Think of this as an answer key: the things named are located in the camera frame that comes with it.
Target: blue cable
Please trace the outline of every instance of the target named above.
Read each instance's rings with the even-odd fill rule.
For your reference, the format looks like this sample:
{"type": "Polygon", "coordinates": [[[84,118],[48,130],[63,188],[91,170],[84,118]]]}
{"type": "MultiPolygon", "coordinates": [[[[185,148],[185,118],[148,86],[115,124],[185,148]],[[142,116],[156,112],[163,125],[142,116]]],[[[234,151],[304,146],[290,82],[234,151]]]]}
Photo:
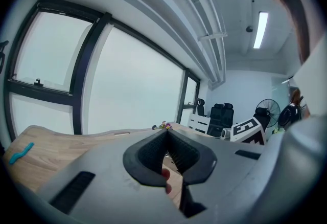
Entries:
{"type": "Polygon", "coordinates": [[[26,153],[34,146],[34,143],[31,142],[29,145],[27,145],[27,147],[21,152],[21,153],[15,153],[10,161],[9,164],[14,164],[19,158],[21,158],[22,156],[25,156],[26,153]]]}

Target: frosted window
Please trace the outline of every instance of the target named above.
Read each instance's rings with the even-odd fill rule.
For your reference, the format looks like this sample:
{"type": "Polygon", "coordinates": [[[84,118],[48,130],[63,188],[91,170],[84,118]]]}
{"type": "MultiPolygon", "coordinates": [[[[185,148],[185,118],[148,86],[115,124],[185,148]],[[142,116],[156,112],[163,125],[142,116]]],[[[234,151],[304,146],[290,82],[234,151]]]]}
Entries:
{"type": "Polygon", "coordinates": [[[14,79],[69,91],[77,55],[92,24],[80,19],[40,12],[21,45],[14,79]]]}
{"type": "Polygon", "coordinates": [[[74,134],[71,106],[31,99],[14,93],[10,93],[10,101],[16,136],[31,125],[74,134]]]}
{"type": "Polygon", "coordinates": [[[183,70],[117,28],[103,33],[84,83],[83,133],[175,121],[183,70]]]}
{"type": "Polygon", "coordinates": [[[190,115],[193,113],[193,109],[183,109],[182,118],[180,120],[180,125],[187,126],[189,124],[190,115]]]}
{"type": "Polygon", "coordinates": [[[196,91],[196,82],[193,79],[188,78],[184,104],[191,104],[191,105],[195,104],[194,103],[195,91],[196,91]]]}

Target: black slot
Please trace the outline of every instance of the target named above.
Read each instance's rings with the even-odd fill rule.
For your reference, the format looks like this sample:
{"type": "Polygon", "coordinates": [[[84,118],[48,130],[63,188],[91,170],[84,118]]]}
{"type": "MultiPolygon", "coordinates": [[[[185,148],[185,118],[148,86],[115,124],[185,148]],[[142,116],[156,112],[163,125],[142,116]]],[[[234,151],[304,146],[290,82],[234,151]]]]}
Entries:
{"type": "Polygon", "coordinates": [[[258,160],[260,158],[259,153],[254,153],[246,150],[238,150],[235,152],[236,155],[243,156],[249,159],[258,160]]]}
{"type": "Polygon", "coordinates": [[[81,171],[60,191],[50,204],[61,212],[68,214],[94,177],[95,174],[91,172],[81,171]]]}

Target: window frame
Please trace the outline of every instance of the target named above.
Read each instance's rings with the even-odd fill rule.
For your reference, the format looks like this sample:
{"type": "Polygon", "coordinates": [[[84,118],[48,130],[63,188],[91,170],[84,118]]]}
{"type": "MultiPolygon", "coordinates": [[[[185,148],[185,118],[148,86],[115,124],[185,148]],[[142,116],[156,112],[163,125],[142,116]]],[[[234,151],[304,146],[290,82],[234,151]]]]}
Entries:
{"type": "Polygon", "coordinates": [[[163,55],[165,58],[173,62],[175,65],[184,70],[184,77],[182,80],[180,100],[178,105],[177,119],[176,122],[180,123],[182,110],[185,108],[193,108],[193,113],[196,110],[196,100],[199,94],[200,79],[186,68],[176,58],[166,52],[163,48],[157,45],[155,42],[122,23],[121,21],[114,19],[108,12],[101,13],[97,10],[78,5],[72,2],[64,0],[38,0],[32,9],[28,12],[23,22],[21,23],[16,36],[13,40],[11,50],[9,52],[6,70],[5,70],[5,82],[4,82],[4,105],[5,105],[5,116],[7,122],[7,128],[9,131],[11,141],[14,141],[17,137],[15,135],[13,118],[11,114],[11,101],[10,92],[16,93],[22,96],[26,96],[32,99],[42,100],[46,102],[52,102],[57,104],[63,104],[72,106],[73,110],[73,129],[75,135],[82,134],[82,97],[83,97],[83,86],[84,80],[87,73],[87,67],[90,62],[92,52],[96,46],[96,43],[106,27],[107,24],[112,24],[115,28],[118,28],[125,33],[133,36],[137,40],[143,42],[156,52],[163,55]],[[87,33],[81,49],[78,53],[69,92],[64,92],[56,89],[45,88],[41,86],[31,85],[25,82],[14,80],[14,70],[18,58],[18,54],[27,31],[32,24],[34,18],[39,12],[48,12],[60,15],[66,15],[69,17],[78,18],[90,23],[93,23],[90,31],[87,33]],[[193,79],[197,83],[196,94],[195,94],[195,105],[184,105],[186,87],[188,78],[193,79]]]}

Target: window latch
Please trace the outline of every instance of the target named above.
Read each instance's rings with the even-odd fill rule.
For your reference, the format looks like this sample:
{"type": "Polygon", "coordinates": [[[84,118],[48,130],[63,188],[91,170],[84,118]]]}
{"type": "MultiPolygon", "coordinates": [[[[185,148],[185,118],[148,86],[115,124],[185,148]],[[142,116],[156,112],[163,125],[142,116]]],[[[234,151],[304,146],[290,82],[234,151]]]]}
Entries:
{"type": "Polygon", "coordinates": [[[43,84],[41,84],[41,79],[36,79],[36,82],[34,82],[34,86],[38,86],[38,87],[43,87],[43,84]]]}
{"type": "Polygon", "coordinates": [[[2,72],[2,69],[4,68],[5,64],[5,57],[6,55],[3,53],[5,46],[9,43],[9,41],[1,42],[0,43],[0,74],[2,72]]]}

